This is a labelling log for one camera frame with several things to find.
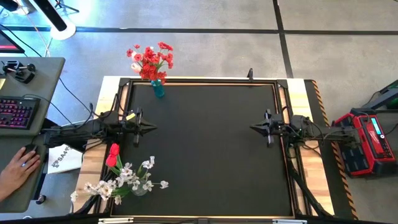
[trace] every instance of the flower bouquet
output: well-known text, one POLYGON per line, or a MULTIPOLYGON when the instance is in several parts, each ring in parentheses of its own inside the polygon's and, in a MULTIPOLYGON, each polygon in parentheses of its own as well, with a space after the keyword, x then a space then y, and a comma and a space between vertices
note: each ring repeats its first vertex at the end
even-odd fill
POLYGON ((154 87, 155 95, 159 98, 164 96, 163 84, 166 81, 166 72, 160 72, 159 69, 168 65, 169 69, 173 68, 173 47, 163 42, 158 43, 160 50, 155 53, 153 47, 146 47, 143 54, 138 50, 141 47, 136 44, 134 50, 127 50, 127 57, 131 57, 131 68, 134 72, 139 73, 142 79, 150 80, 154 87))
MULTIPOLYGON (((155 157, 150 156, 148 161, 144 161, 137 171, 132 170, 132 164, 126 163, 122 165, 119 155, 119 145, 112 144, 109 156, 106 159, 106 165, 114 172, 117 177, 115 180, 107 182, 101 180, 97 185, 92 185, 87 182, 84 191, 89 195, 100 195, 104 201, 110 197, 114 197, 116 205, 121 204, 122 198, 132 192, 134 195, 142 196, 148 191, 152 191, 154 185, 160 185, 161 189, 169 186, 169 183, 162 180, 160 183, 152 183, 149 180, 149 169, 153 168, 155 164, 155 157)), ((71 194, 71 201, 75 202, 78 197, 77 192, 71 194)))

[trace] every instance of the computer mouse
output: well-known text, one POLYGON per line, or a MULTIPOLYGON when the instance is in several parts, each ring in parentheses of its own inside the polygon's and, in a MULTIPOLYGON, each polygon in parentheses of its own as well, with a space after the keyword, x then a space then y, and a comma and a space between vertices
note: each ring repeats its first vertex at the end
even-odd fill
POLYGON ((35 144, 27 144, 27 145, 24 146, 24 147, 25 147, 25 151, 24 151, 24 153, 22 154, 22 156, 24 156, 24 155, 30 153, 31 151, 37 152, 37 146, 36 146, 35 144))

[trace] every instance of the wooden table frame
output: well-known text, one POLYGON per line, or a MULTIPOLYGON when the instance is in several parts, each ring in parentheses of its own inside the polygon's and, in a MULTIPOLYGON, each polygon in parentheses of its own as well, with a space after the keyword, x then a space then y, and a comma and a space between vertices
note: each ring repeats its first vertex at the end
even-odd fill
MULTIPOLYGON (((166 85, 173 85, 173 83, 171 83, 172 80, 181 80, 184 78, 191 80, 192 79, 195 80, 212 79, 212 80, 229 80, 229 81, 248 80, 248 78, 225 78, 225 77, 223 78, 169 77, 168 80, 170 81, 170 83, 166 83, 166 85)), ((140 77, 104 77, 95 112, 98 114, 100 112, 109 111, 114 99, 114 95, 116 93, 120 93, 120 98, 121 98, 120 107, 125 108, 129 101, 128 93, 132 88, 131 85, 129 85, 128 83, 128 80, 130 79, 134 79, 137 81, 141 80, 140 77)), ((275 81, 275 79, 269 79, 269 78, 256 78, 255 80, 275 81)), ((278 85, 278 91, 277 92, 275 91, 275 95, 279 96, 280 98, 279 103, 282 105, 282 107, 290 105, 293 114, 301 114, 303 116, 308 116, 310 117, 310 119, 312 119, 310 105, 308 102, 307 92, 303 80, 286 79, 283 81, 285 81, 281 82, 283 84, 278 85)), ((264 84, 252 83, 250 85, 264 85, 264 84)), ((283 113, 284 113, 285 122, 288 123, 289 122, 288 110, 284 110, 283 113)), ((317 141, 308 141, 306 143, 310 147, 315 147, 318 144, 317 141)), ((300 150, 290 149, 290 153, 292 156, 297 154, 297 159, 294 159, 294 166, 296 167, 296 169, 300 174, 303 174, 304 176, 303 179, 307 183, 307 186, 311 190, 312 194, 315 196, 315 198, 318 200, 318 202, 323 206, 323 208, 327 212, 329 212, 330 214, 334 214, 329 194, 329 188, 326 180, 326 175, 325 171, 323 170, 322 159, 319 157, 319 155, 316 152, 309 151, 306 149, 300 149, 300 150)), ((105 154, 106 154, 105 144, 93 147, 92 149, 90 149, 85 153, 78 182, 76 184, 76 191, 80 193, 80 196, 78 197, 77 201, 74 203, 75 210, 81 208, 81 206, 86 202, 86 200, 89 197, 88 195, 87 196, 83 195, 83 187, 85 183, 86 182, 97 183, 100 180, 101 173, 103 173, 104 169, 103 164, 104 164, 105 154)), ((295 187, 291 189, 291 195, 296 195, 296 197, 292 197, 292 208, 294 210, 294 213, 297 212, 297 210, 300 210, 302 214, 316 215, 313 209, 310 208, 306 199, 303 197, 303 193, 296 183, 295 187)), ((97 206, 97 209, 95 211, 91 209, 91 212, 102 212, 105 208, 105 205, 106 205, 105 203, 101 203, 100 206, 97 206)), ((268 218, 289 218, 289 217, 268 217, 268 218)))

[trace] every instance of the red power supply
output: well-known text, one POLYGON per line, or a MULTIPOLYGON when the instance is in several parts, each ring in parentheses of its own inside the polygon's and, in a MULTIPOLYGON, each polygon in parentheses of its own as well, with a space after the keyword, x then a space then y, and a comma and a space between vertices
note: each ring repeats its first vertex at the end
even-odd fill
POLYGON ((354 126, 361 140, 357 148, 339 144, 348 175, 359 177, 396 172, 396 159, 375 114, 354 115, 351 111, 335 121, 335 126, 354 126))

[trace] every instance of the white base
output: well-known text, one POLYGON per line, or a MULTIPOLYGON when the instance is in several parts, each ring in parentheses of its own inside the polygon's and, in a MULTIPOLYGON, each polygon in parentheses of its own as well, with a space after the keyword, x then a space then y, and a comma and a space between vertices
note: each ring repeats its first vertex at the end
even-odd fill
POLYGON ((73 36, 76 32, 76 26, 69 22, 64 20, 65 23, 67 24, 67 28, 64 31, 59 31, 55 27, 51 27, 51 37, 54 38, 55 40, 65 40, 68 39, 69 37, 73 36))

